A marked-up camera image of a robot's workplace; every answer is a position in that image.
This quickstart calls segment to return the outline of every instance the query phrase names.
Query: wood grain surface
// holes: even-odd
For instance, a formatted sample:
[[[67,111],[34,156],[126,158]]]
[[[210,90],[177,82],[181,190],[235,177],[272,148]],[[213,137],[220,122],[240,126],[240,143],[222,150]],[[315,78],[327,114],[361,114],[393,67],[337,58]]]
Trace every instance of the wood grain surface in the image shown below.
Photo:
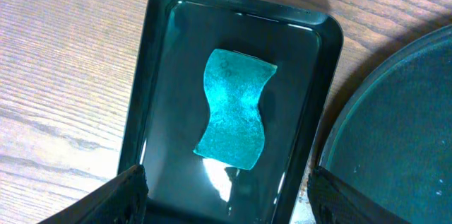
[[[452,23],[452,0],[270,1],[343,28],[313,156],[366,75]],[[115,176],[146,2],[0,0],[0,223],[36,223]],[[303,191],[299,223],[311,221]]]

